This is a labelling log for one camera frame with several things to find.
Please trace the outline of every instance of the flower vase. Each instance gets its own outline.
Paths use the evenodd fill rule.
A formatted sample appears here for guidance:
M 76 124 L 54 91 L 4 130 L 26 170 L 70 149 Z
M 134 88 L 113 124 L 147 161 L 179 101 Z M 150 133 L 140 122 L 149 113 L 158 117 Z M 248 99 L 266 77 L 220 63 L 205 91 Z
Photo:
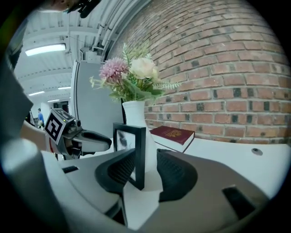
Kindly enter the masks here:
M 146 128 L 145 136 L 145 172 L 156 169 L 156 143 L 146 125 L 144 108 L 145 101 L 129 101 L 124 102 L 123 108 L 126 116 L 126 124 Z

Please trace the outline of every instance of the black picture frame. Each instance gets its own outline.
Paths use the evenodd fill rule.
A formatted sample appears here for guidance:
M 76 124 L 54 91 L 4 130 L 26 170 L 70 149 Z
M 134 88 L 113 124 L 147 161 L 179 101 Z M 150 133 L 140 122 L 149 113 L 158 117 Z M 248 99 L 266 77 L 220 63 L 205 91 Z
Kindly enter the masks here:
M 117 151 L 118 130 L 135 135 L 135 180 L 130 177 L 129 182 L 142 190 L 145 187 L 146 128 L 113 123 L 113 147 L 115 152 Z

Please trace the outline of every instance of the red book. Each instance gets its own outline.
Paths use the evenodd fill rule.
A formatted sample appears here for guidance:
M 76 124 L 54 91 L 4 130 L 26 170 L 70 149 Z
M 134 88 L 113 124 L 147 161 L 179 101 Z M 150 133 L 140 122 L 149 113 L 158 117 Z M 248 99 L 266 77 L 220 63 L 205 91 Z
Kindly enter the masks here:
M 179 152 L 184 152 L 195 136 L 194 131 L 167 126 L 157 127 L 150 132 L 156 143 Z

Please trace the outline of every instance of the ceiling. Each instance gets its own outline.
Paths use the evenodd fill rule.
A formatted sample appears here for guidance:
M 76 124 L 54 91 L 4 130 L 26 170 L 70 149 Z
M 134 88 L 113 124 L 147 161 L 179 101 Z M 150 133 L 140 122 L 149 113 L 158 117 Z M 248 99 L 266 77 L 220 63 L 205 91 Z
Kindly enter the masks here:
M 125 10 L 127 13 L 122 15 L 123 19 L 120 20 L 119 24 L 116 23 L 118 25 L 115 30 L 112 30 L 112 34 L 108 39 L 109 43 L 105 45 L 105 51 L 110 50 L 121 29 L 124 28 L 138 10 L 149 2 L 149 0 L 112 1 L 115 2 L 115 5 L 109 13 L 105 29 L 102 31 L 98 41 L 102 42 L 110 21 L 118 13 L 119 8 L 122 8 L 122 4 L 127 6 Z M 104 14 L 108 5 L 110 5 L 108 2 L 107 0 L 102 0 L 85 19 L 81 19 L 77 11 L 70 14 L 35 11 L 29 16 L 23 38 L 23 48 L 15 67 L 15 75 L 24 88 L 25 94 L 28 95 L 39 91 L 45 92 L 30 96 L 33 102 L 36 100 L 69 100 L 70 89 L 58 90 L 58 88 L 70 86 L 74 60 L 82 60 L 80 49 L 92 49 L 102 19 L 105 17 Z M 65 43 L 66 50 L 33 56 L 25 54 L 27 49 L 57 43 Z

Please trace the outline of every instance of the fluorescent light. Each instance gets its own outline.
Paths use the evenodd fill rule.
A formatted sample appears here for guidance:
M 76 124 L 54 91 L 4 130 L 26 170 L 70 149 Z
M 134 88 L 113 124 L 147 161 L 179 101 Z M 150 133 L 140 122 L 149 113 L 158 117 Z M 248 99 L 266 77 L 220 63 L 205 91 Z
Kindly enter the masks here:
M 29 94 L 29 96 L 34 96 L 34 95 L 41 94 L 41 93 L 44 93 L 44 91 L 39 91 L 39 92 L 36 92 L 36 93 L 32 93 L 32 94 Z
M 66 86 L 66 87 L 59 87 L 58 89 L 63 90 L 63 89 L 70 89 L 70 88 L 71 88 L 70 86 Z
M 26 50 L 27 56 L 32 56 L 40 53 L 54 52 L 54 51 L 65 51 L 65 44 L 56 44 L 49 46 L 42 46 L 34 49 Z
M 48 102 L 54 102 L 54 101 L 59 101 L 59 100 L 49 100 Z

